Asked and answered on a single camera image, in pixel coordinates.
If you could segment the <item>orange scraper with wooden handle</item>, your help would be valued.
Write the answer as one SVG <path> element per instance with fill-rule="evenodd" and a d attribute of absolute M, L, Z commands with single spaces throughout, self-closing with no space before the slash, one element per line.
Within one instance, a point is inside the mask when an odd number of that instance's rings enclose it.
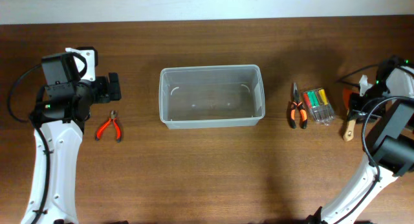
<path fill-rule="evenodd" d="M 356 119 L 353 117 L 353 98 L 355 95 L 358 95 L 355 91 L 351 89 L 344 88 L 342 91 L 343 103 L 347 110 L 347 117 L 345 120 L 345 130 L 343 133 L 343 140 L 348 142 L 354 138 L 354 127 L 356 124 Z"/>

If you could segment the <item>clear screwdriver set case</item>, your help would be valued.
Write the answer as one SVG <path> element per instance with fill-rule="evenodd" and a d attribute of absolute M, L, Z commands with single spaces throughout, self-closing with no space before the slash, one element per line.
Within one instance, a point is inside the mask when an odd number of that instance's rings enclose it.
<path fill-rule="evenodd" d="M 302 92 L 307 109 L 316 123 L 328 126 L 335 119 L 335 112 L 325 89 L 317 88 Z"/>

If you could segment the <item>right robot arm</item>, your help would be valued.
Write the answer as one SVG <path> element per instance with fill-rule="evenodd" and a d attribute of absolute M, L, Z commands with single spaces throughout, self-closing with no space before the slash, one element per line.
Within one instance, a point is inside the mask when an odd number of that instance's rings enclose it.
<path fill-rule="evenodd" d="M 413 62 L 392 56 L 376 65 L 376 82 L 361 77 L 358 92 L 345 90 L 348 126 L 362 124 L 364 156 L 351 180 L 306 223 L 358 223 L 359 215 L 388 185 L 413 172 Z"/>

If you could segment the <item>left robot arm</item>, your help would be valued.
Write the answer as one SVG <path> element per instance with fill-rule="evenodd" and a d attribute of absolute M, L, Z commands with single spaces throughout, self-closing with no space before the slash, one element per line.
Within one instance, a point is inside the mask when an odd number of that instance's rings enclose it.
<path fill-rule="evenodd" d="M 119 101 L 117 73 L 96 76 L 93 47 L 67 48 L 45 56 L 46 84 L 39 90 L 29 121 L 36 158 L 30 198 L 22 223 L 77 223 L 76 162 L 93 104 Z"/>

